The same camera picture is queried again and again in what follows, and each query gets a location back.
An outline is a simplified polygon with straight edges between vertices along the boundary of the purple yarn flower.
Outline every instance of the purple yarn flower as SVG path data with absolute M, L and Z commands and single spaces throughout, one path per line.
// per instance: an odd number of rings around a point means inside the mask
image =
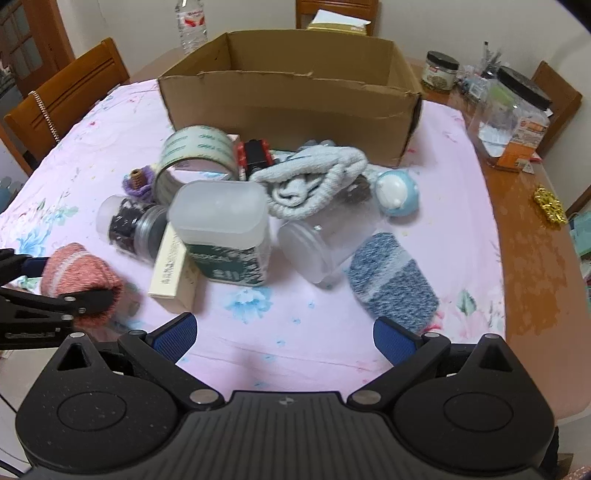
M 129 175 L 123 177 L 123 189 L 125 193 L 130 197 L 135 197 L 137 199 L 142 200 L 143 202 L 150 203 L 152 202 L 152 183 L 154 181 L 154 171 L 149 165 L 146 165 L 142 168 L 144 175 L 146 175 L 147 183 L 143 187 L 140 187 L 137 190 L 134 190 L 131 186 L 131 180 L 129 179 Z

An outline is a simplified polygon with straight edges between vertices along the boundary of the plastic jar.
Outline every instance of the plastic jar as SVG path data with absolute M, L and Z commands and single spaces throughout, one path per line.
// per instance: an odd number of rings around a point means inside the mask
M 455 58 L 430 50 L 423 69 L 423 84 L 434 90 L 449 91 L 453 88 L 459 67 L 460 63 Z
M 193 181 L 174 197 L 168 220 L 207 278 L 251 287 L 267 280 L 269 214 L 258 183 Z
M 320 283 L 371 236 L 379 219 L 369 183 L 360 176 L 321 211 L 283 224 L 277 239 L 300 275 Z
M 96 231 L 117 250 L 154 263 L 167 224 L 166 210 L 155 203 L 113 195 L 96 214 Z
M 520 171 L 548 129 L 550 103 L 529 78 L 501 67 L 470 123 L 470 139 L 491 166 Z

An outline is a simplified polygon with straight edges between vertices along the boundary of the jar lid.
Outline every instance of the jar lid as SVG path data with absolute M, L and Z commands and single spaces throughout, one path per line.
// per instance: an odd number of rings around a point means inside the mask
M 496 74 L 499 81 L 513 93 L 540 110 L 547 110 L 552 100 L 528 77 L 509 67 L 501 67 Z
M 440 51 L 429 50 L 427 52 L 427 60 L 431 60 L 434 64 L 439 65 L 445 69 L 457 70 L 460 67 L 460 62 L 458 62 L 454 57 L 445 55 Z

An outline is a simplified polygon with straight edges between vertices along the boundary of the light blue sock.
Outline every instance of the light blue sock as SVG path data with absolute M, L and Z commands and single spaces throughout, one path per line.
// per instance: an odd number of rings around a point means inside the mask
M 359 247 L 348 277 L 374 320 L 385 316 L 413 333 L 429 324 L 439 305 L 417 262 L 391 233 L 378 233 Z

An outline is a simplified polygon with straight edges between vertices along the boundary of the plastic bottle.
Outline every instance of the plastic bottle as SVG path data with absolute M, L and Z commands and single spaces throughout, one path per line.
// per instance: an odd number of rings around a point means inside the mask
M 177 14 L 181 46 L 188 55 L 207 42 L 207 28 L 201 0 L 178 0 L 174 11 Z

